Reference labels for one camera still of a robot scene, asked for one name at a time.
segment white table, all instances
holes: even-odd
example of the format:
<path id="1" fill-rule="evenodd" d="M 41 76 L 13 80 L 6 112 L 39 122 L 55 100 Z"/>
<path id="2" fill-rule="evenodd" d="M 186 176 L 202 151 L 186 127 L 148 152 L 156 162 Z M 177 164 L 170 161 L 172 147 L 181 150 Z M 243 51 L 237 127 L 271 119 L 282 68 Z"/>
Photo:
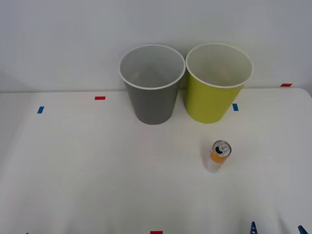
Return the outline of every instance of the white table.
<path id="1" fill-rule="evenodd" d="M 2 94 L 0 233 L 312 233 L 309 94 L 243 89 L 206 125 L 182 94 L 155 126 L 126 92 Z M 233 152 L 213 174 L 201 157 L 219 139 Z"/>

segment can pull tab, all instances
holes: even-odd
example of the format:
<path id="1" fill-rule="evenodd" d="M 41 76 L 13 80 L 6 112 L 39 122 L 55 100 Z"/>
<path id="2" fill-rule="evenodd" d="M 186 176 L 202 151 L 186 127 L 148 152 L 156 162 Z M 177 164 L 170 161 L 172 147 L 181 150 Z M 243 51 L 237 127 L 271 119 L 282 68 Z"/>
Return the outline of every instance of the can pull tab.
<path id="1" fill-rule="evenodd" d="M 226 151 L 228 149 L 228 146 L 226 144 L 223 144 L 221 146 L 219 146 L 219 151 Z"/>

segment cup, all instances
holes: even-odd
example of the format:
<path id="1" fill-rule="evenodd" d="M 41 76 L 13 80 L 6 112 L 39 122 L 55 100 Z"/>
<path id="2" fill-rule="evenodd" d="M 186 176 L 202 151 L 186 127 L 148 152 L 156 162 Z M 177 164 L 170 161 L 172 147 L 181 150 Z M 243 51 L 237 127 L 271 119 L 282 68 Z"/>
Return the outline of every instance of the cup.
<path id="1" fill-rule="evenodd" d="M 186 110 L 201 123 L 218 122 L 254 70 L 247 54 L 222 43 L 193 48 L 187 54 L 186 67 Z"/>
<path id="2" fill-rule="evenodd" d="M 143 45 L 122 57 L 119 74 L 140 121 L 161 124 L 171 117 L 185 69 L 183 56 L 165 45 Z"/>

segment cup rim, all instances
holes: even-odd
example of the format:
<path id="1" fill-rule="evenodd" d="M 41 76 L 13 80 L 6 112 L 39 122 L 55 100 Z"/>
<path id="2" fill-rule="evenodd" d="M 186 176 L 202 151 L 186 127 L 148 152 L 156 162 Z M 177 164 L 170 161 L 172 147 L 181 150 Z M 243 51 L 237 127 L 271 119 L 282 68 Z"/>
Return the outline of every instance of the cup rim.
<path id="1" fill-rule="evenodd" d="M 176 79 L 174 80 L 173 82 L 169 83 L 169 84 L 166 84 L 166 85 L 163 85 L 163 86 L 159 86 L 159 87 L 152 87 L 152 88 L 148 88 L 148 87 L 142 87 L 142 86 L 138 86 L 138 85 L 135 85 L 135 84 L 132 84 L 131 82 L 127 81 L 125 79 L 125 77 L 123 77 L 123 75 L 121 74 L 121 70 L 120 70 L 120 66 L 121 66 L 121 62 L 123 61 L 123 59 L 129 54 L 131 53 L 132 51 L 134 50 L 137 50 L 139 48 L 142 48 L 142 47 L 148 47 L 148 46 L 159 46 L 159 47 L 164 47 L 164 48 L 167 48 L 167 49 L 170 49 L 174 52 L 176 52 L 182 59 L 183 61 L 183 71 L 181 73 L 181 75 Z M 158 90 L 158 89 L 164 89 L 164 88 L 167 88 L 175 83 L 177 83 L 184 75 L 185 73 L 185 70 L 186 70 L 186 63 L 185 63 L 185 59 L 184 57 L 182 56 L 182 54 L 180 54 L 180 52 L 178 50 L 175 50 L 174 48 L 170 47 L 170 46 L 167 46 L 167 45 L 161 45 L 161 44 L 145 44 L 145 45 L 141 45 L 141 46 L 138 46 L 138 47 L 135 47 L 133 49 L 131 49 L 130 51 L 128 51 L 126 54 L 124 54 L 120 61 L 119 61 L 119 64 L 118 64 L 118 72 L 119 72 L 119 75 L 121 76 L 121 78 L 123 79 L 124 82 L 126 82 L 127 84 L 135 87 L 135 88 L 138 88 L 138 89 L 144 89 L 144 90 Z"/>
<path id="2" fill-rule="evenodd" d="M 197 76 L 194 75 L 194 73 L 191 71 L 191 69 L 189 68 L 189 65 L 188 65 L 188 58 L 189 58 L 189 55 L 191 54 L 191 52 L 193 52 L 194 50 L 196 50 L 197 48 L 199 47 L 202 47 L 202 46 L 206 46 L 206 45 L 223 45 L 223 46 L 227 46 L 227 47 L 230 47 L 232 49 L 235 49 L 239 52 L 241 52 L 249 61 L 251 67 L 252 67 L 252 72 L 250 73 L 248 79 L 246 79 L 244 82 L 240 83 L 240 84 L 237 84 L 237 85 L 232 85 L 232 86 L 219 86 L 219 85 L 214 85 L 214 84 L 210 84 L 210 83 L 207 83 L 203 80 L 201 80 L 200 78 L 198 78 Z M 219 88 L 219 89 L 232 89 L 232 88 L 236 88 L 236 87 L 239 87 L 239 86 L 242 86 L 244 85 L 247 81 L 249 81 L 250 77 L 252 77 L 253 73 L 254 73 L 254 65 L 253 63 L 251 62 L 249 56 L 244 52 L 242 51 L 241 49 L 237 48 L 237 47 L 234 47 L 234 46 L 231 46 L 231 45 L 228 45 L 228 44 L 225 44 L 225 43 L 221 43 L 221 42 L 209 42 L 209 43 L 205 43 L 205 44 L 201 44 L 201 45 L 198 45 L 198 46 L 195 46 L 192 50 L 190 50 L 186 56 L 186 67 L 187 67 L 187 70 L 188 72 L 195 78 L 197 79 L 199 82 L 205 84 L 205 85 L 209 85 L 209 86 L 212 86 L 214 88 Z"/>

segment gray cup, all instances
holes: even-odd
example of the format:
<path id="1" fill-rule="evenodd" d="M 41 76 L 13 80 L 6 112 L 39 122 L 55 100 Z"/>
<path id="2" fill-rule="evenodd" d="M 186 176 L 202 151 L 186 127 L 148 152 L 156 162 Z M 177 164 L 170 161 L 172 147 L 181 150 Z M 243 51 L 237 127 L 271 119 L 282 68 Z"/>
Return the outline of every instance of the gray cup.
<path id="1" fill-rule="evenodd" d="M 171 117 L 184 72 L 183 56 L 165 45 L 143 45 L 122 57 L 119 74 L 140 121 L 161 124 Z"/>

